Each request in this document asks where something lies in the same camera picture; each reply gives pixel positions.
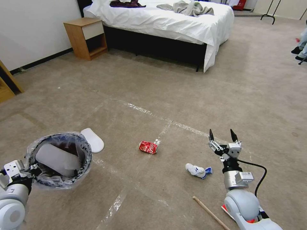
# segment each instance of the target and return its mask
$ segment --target red object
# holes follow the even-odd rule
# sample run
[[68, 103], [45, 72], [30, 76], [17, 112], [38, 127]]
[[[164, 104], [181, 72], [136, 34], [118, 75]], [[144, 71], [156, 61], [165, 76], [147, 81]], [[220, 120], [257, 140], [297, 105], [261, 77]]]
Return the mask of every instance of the red object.
[[241, 10], [242, 11], [244, 9], [245, 3], [246, 3], [246, 0], [240, 0], [238, 5], [233, 6], [232, 8], [234, 10]]
[[151, 142], [142, 141], [140, 143], [139, 150], [150, 153], [150, 154], [156, 154], [157, 153], [158, 146]]
[[[222, 208], [222, 209], [223, 209], [233, 220], [235, 220], [235, 219], [230, 215], [230, 213], [228, 212], [228, 210], [227, 210], [225, 204], [223, 204], [223, 205], [221, 206], [221, 208]], [[255, 219], [247, 220], [246, 222], [248, 222], [248, 223], [250, 223], [250, 224], [253, 224], [253, 223], [255, 223]]]

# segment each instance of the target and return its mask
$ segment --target black bed frame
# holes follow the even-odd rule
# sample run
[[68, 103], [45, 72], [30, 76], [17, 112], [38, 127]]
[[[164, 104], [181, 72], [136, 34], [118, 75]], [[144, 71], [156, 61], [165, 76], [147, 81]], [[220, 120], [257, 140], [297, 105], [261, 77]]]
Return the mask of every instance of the black bed frame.
[[[77, 0], [82, 17], [83, 8], [92, 4], [91, 0]], [[196, 64], [196, 72], [204, 63], [207, 44], [195, 44], [170, 38], [142, 34], [104, 26], [108, 49], [115, 48], [142, 55], [178, 60]]]

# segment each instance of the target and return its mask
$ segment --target gray towel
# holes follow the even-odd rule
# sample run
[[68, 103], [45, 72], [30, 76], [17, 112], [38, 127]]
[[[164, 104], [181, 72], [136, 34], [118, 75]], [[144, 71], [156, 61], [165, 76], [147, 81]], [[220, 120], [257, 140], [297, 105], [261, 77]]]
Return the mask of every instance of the gray towel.
[[171, 10], [175, 13], [181, 13], [187, 16], [198, 17], [200, 14], [211, 14], [214, 15], [214, 11], [212, 8], [202, 7], [199, 2], [191, 1], [190, 3], [186, 3], [184, 1], [179, 1], [174, 3], [173, 6], [169, 4], [157, 5], [158, 8], [162, 10]]

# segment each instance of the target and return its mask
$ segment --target black cable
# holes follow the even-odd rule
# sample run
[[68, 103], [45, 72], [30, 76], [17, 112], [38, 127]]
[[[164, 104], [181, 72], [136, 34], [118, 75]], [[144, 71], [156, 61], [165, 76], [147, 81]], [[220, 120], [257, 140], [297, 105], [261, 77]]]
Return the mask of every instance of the black cable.
[[228, 153], [226, 153], [230, 158], [232, 159], [235, 159], [236, 161], [239, 161], [239, 162], [242, 162], [242, 163], [245, 163], [245, 164], [248, 164], [248, 165], [253, 165], [253, 166], [257, 166], [257, 167], [260, 167], [260, 168], [263, 168], [264, 169], [264, 174], [262, 176], [262, 178], [260, 179], [260, 181], [258, 182], [257, 186], [256, 186], [256, 189], [255, 189], [255, 196], [257, 197], [257, 191], [258, 191], [258, 188], [259, 186], [261, 185], [262, 181], [264, 180], [265, 176], [266, 176], [266, 173], [268, 172], [268, 170], [262, 166], [262, 165], [258, 165], [258, 164], [254, 164], [254, 163], [250, 163], [250, 162], [247, 162], [247, 161], [242, 161], [242, 160], [239, 160], [237, 158], [234, 158], [232, 156], [230, 156]]

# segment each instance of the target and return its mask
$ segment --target trash bin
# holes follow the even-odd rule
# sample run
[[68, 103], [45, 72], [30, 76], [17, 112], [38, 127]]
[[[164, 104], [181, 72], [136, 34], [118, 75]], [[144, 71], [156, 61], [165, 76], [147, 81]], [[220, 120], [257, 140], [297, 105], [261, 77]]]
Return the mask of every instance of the trash bin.
[[[35, 156], [40, 147], [48, 143], [78, 156], [81, 162], [81, 168], [75, 176], [63, 176], [53, 169], [39, 163], [35, 159]], [[40, 175], [34, 178], [36, 185], [44, 189], [70, 189], [79, 184], [80, 181], [89, 172], [92, 160], [92, 152], [91, 146], [81, 133], [67, 132], [48, 135], [34, 141], [28, 146], [25, 158], [25, 165], [27, 167], [30, 167], [33, 164], [38, 164], [38, 168], [42, 171]]]

